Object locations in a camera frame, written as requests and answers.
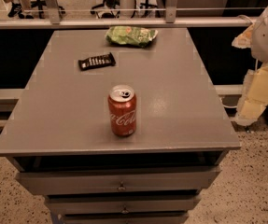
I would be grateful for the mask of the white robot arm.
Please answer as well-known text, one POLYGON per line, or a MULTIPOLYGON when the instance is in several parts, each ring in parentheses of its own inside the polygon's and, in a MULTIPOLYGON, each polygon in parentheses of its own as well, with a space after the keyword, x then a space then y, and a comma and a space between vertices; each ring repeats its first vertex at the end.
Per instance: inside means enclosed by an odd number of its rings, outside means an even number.
POLYGON ((250 48, 256 63, 262 62, 260 68, 247 71, 234 117, 238 125, 249 126, 258 120, 268 106, 268 7, 233 40, 232 46, 250 48))

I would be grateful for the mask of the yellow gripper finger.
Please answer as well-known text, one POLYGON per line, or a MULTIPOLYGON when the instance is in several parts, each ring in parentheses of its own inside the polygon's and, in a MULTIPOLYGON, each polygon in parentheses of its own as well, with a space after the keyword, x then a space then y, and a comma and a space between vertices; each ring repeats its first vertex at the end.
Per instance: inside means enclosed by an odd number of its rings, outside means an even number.
POLYGON ((268 106, 268 63, 264 63, 257 71, 247 71, 234 121, 238 125, 249 126, 258 120, 266 106, 268 106))
POLYGON ((251 24, 244 30, 240 35, 238 35, 232 42, 232 46, 239 49, 247 49, 251 47, 252 32, 254 25, 251 24))

